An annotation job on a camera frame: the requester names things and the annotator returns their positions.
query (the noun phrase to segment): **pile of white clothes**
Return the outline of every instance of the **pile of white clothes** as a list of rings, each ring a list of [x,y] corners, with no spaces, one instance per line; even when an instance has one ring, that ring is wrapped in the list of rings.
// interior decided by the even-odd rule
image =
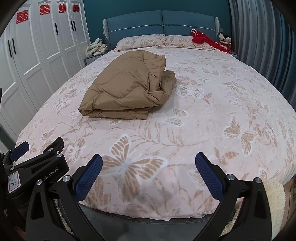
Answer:
[[[86,57],[96,56],[105,53],[108,50],[107,44],[102,44],[102,40],[97,38],[93,43],[91,43],[86,49]]]

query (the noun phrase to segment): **teal wall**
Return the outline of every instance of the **teal wall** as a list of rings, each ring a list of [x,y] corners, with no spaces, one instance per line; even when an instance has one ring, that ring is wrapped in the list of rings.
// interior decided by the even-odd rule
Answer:
[[[228,0],[84,0],[87,27],[91,41],[104,39],[103,19],[142,11],[175,10],[197,12],[218,17],[223,33],[231,36]]]

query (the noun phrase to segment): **folded brown comforter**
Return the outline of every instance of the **folded brown comforter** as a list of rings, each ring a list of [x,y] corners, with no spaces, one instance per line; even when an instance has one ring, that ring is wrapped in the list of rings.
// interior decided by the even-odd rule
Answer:
[[[86,91],[79,111],[91,117],[146,119],[153,106],[164,104],[175,87],[165,56],[130,51],[113,60]]]

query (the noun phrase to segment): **black door handle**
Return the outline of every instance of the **black door handle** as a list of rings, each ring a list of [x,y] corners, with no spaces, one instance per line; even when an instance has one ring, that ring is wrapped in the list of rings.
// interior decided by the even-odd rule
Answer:
[[[8,40],[8,49],[9,49],[10,57],[12,58],[12,54],[11,54],[11,50],[10,50],[10,43],[9,43],[9,40]]]
[[[73,20],[73,23],[74,23],[74,29],[75,29],[75,31],[76,31],[75,20]]]
[[[59,35],[59,32],[57,31],[57,23],[54,23],[55,27],[56,27],[56,32],[57,32],[57,35]]]
[[[71,20],[71,26],[72,26],[72,31],[74,31],[72,20]]]
[[[13,45],[13,50],[14,50],[15,54],[17,54],[17,52],[15,51],[15,42],[14,42],[13,38],[12,38],[12,45]]]

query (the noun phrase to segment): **white wardrobe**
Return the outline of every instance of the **white wardrobe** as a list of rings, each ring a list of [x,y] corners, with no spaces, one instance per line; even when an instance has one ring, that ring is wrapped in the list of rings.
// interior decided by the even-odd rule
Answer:
[[[85,67],[89,42],[82,0],[28,0],[20,7],[0,37],[0,123],[14,141]]]

